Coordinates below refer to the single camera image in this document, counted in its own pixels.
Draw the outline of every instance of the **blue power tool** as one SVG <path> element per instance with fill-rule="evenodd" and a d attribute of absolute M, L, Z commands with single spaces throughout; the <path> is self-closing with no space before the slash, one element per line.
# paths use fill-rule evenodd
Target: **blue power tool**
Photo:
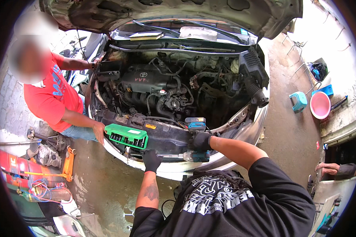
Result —
<path fill-rule="evenodd" d="M 206 119 L 203 117 L 186 118 L 185 125 L 191 134 L 194 134 L 195 131 L 204 132 L 206 130 Z M 183 159 L 190 162 L 209 162 L 209 150 L 206 152 L 188 150 L 183 153 Z"/>

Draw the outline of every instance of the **jeans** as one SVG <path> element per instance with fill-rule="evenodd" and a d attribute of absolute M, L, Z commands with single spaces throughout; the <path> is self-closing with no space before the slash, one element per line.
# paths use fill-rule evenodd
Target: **jeans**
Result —
<path fill-rule="evenodd" d="M 81 94 L 78 94 L 78 96 L 82 99 L 83 101 L 83 115 L 87 116 L 86 112 L 86 107 L 84 105 L 84 96 Z M 71 125 L 69 128 L 67 128 L 65 131 L 61 132 L 62 135 L 64 136 L 69 136 L 74 139 L 84 139 L 84 140 L 92 140 L 92 141 L 98 141 L 96 139 L 94 130 L 90 127 L 78 127 L 75 125 Z"/>

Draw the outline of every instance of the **red t-shirt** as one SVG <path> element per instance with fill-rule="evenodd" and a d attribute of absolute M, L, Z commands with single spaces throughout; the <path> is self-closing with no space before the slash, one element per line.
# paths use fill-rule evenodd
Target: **red t-shirt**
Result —
<path fill-rule="evenodd" d="M 52 53 L 52 68 L 44 79 L 44 88 L 24 84 L 24 98 L 29 110 L 57 132 L 65 131 L 71 126 L 61 121 L 65 108 L 83 113 L 82 99 L 67 83 L 59 69 L 63 59 L 62 55 Z"/>

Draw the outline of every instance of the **gloved hand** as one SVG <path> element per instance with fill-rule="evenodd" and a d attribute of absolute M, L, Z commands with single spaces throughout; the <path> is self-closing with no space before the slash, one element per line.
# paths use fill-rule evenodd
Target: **gloved hand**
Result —
<path fill-rule="evenodd" d="M 158 157 L 156 154 L 156 150 L 147 150 L 142 155 L 142 159 L 145 164 L 145 172 L 153 171 L 157 173 L 157 168 L 162 162 L 162 157 Z"/>
<path fill-rule="evenodd" d="M 189 149 L 196 151 L 212 150 L 211 146 L 209 145 L 209 139 L 211 138 L 211 136 L 214 135 L 205 132 L 195 131 L 194 136 L 192 136 L 192 139 L 189 140 L 187 146 Z"/>

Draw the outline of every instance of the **black t-shirt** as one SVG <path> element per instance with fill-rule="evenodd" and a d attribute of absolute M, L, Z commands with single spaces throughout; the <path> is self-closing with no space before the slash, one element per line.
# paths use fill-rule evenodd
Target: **black t-shirt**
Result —
<path fill-rule="evenodd" d="M 308 192 L 271 159 L 249 169 L 252 187 L 229 171 L 198 172 L 185 180 L 172 213 L 138 207 L 131 237 L 307 236 L 315 215 Z"/>

